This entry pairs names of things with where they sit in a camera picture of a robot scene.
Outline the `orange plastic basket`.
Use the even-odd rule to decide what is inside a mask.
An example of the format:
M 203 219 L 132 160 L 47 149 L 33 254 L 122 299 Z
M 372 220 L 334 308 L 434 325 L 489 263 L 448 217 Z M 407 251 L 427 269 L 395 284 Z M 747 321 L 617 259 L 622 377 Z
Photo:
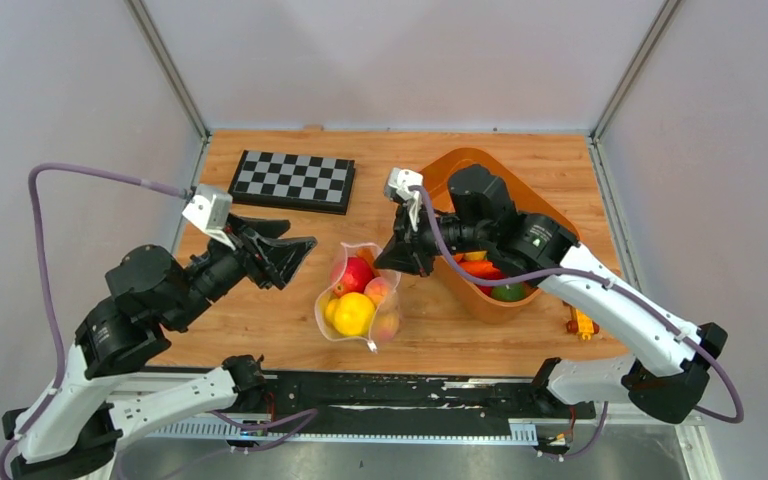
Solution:
M 577 237 L 581 236 L 578 227 L 565 213 L 555 208 L 552 203 L 537 193 L 529 184 L 517 177 L 512 170 L 479 148 L 456 148 L 420 170 L 420 173 L 423 175 L 423 185 L 429 192 L 432 205 L 436 209 L 444 212 L 452 212 L 454 210 L 448 193 L 448 178 L 453 173 L 472 164 L 479 164 L 490 173 L 501 177 L 505 181 L 510 197 L 518 209 L 529 213 L 546 214 Z M 441 258 L 434 262 L 431 277 L 440 281 L 472 318 L 488 324 L 500 324 L 513 320 L 520 314 L 533 310 L 537 303 L 545 297 L 543 291 L 530 288 L 528 290 L 529 295 L 521 301 L 497 301 L 483 293 L 474 284 L 462 278 Z

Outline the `red toy apple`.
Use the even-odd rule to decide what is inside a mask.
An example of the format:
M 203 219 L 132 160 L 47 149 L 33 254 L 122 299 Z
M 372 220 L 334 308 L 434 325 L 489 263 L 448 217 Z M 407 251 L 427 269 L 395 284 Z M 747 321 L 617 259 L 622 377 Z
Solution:
M 343 264 L 332 269 L 332 292 L 337 298 L 348 293 L 363 293 L 375 277 L 376 274 L 366 260 L 356 256 L 348 257 Z

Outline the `clear zip top bag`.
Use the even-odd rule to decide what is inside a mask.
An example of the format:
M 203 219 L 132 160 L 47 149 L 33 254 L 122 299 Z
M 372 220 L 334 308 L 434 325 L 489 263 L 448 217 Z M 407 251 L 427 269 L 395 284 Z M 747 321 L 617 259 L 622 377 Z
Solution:
M 328 285 L 314 304 L 318 328 L 328 341 L 362 342 L 376 353 L 399 333 L 401 274 L 374 265 L 382 252 L 375 243 L 337 247 Z

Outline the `pink toy peach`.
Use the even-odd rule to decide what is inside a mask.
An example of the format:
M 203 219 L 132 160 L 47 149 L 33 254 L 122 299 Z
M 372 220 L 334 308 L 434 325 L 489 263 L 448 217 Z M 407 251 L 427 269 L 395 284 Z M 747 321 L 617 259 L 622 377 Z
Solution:
M 363 294 L 378 307 L 392 293 L 392 290 L 393 285 L 388 279 L 384 277 L 376 277 L 366 285 Z

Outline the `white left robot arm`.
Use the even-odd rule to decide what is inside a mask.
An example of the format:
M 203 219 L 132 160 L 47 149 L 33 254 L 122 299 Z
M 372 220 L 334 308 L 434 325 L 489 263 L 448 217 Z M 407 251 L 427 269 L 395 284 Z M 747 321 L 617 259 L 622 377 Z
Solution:
M 286 220 L 230 215 L 229 243 L 210 240 L 187 265 L 159 245 L 128 252 L 106 273 L 109 294 L 77 327 L 47 391 L 31 407 L 4 413 L 4 475 L 76 479 L 166 425 L 231 407 L 258 411 L 266 380 L 250 355 L 228 357 L 194 380 L 142 397 L 115 401 L 111 394 L 170 347 L 169 332 L 187 331 L 241 281 L 286 287 L 317 244 L 311 236 L 289 237 L 289 227 Z

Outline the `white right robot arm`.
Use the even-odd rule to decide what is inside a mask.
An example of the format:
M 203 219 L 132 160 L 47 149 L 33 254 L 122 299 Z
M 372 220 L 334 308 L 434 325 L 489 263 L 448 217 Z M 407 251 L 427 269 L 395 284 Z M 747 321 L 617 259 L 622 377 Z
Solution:
M 612 359 L 547 359 L 534 378 L 531 403 L 556 417 L 581 402 L 629 402 L 669 424 L 701 410 L 727 332 L 669 312 L 610 271 L 578 236 L 553 217 L 520 210 L 505 181 L 473 164 L 448 180 L 453 208 L 433 208 L 422 176 L 395 168 L 385 195 L 397 204 L 393 234 L 379 269 L 426 277 L 437 259 L 482 251 L 503 284 L 528 284 L 578 309 L 627 349 Z

